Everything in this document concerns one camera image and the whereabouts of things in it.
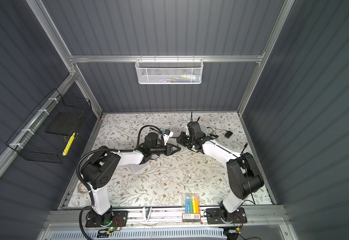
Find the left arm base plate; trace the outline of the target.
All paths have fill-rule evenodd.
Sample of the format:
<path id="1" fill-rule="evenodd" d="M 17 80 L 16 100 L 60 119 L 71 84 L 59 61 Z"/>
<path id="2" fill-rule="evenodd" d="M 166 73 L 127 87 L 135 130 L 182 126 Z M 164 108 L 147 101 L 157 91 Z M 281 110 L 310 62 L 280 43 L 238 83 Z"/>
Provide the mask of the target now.
<path id="1" fill-rule="evenodd" d="M 100 216 L 94 210 L 90 210 L 85 219 L 86 228 L 125 227 L 128 219 L 128 211 L 108 211 Z"/>

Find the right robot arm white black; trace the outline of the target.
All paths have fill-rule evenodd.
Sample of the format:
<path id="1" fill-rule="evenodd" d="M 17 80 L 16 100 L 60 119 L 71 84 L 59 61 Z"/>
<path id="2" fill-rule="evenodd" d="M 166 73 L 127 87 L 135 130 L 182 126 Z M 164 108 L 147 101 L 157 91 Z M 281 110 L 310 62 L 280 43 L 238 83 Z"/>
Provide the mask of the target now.
<path id="1" fill-rule="evenodd" d="M 220 217 L 231 223 L 244 200 L 264 186 L 262 174 L 250 153 L 237 153 L 221 145 L 216 134 L 207 135 L 198 122 L 189 122 L 187 132 L 181 132 L 177 143 L 197 153 L 210 156 L 227 171 L 230 192 L 219 203 Z"/>

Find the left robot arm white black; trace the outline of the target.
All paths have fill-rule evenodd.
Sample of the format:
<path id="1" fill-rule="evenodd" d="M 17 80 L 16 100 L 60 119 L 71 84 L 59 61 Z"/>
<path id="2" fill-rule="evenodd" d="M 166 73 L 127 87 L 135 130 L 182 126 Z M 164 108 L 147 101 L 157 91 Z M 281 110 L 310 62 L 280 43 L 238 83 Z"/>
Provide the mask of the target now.
<path id="1" fill-rule="evenodd" d="M 130 165 L 134 173 L 148 166 L 153 156 L 171 156 L 181 147 L 169 144 L 169 135 L 149 133 L 143 143 L 138 143 L 134 150 L 116 150 L 106 146 L 85 154 L 76 167 L 76 175 L 87 188 L 91 209 L 98 217 L 109 216 L 111 203 L 108 199 L 107 184 L 117 167 Z"/>

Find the black power adapter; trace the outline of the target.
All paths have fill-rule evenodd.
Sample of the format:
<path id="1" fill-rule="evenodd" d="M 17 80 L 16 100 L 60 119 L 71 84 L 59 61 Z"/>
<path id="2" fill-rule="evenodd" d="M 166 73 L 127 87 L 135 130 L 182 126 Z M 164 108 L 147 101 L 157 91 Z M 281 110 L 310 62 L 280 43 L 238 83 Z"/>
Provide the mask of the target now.
<path id="1" fill-rule="evenodd" d="M 224 136 L 225 136 L 227 139 L 229 139 L 232 135 L 233 135 L 233 132 L 231 132 L 231 131 L 227 131 L 227 132 L 224 134 Z"/>

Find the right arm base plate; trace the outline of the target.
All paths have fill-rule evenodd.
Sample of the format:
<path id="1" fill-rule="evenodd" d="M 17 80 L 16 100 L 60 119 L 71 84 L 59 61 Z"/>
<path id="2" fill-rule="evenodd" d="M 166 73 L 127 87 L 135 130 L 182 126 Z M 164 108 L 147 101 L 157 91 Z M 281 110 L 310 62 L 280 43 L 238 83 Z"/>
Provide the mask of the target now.
<path id="1" fill-rule="evenodd" d="M 203 214 L 207 223 L 210 225 L 216 224 L 246 224 L 247 217 L 244 208 L 239 208 L 235 210 L 233 213 L 228 213 L 223 211 L 220 208 L 208 208 L 205 210 Z"/>

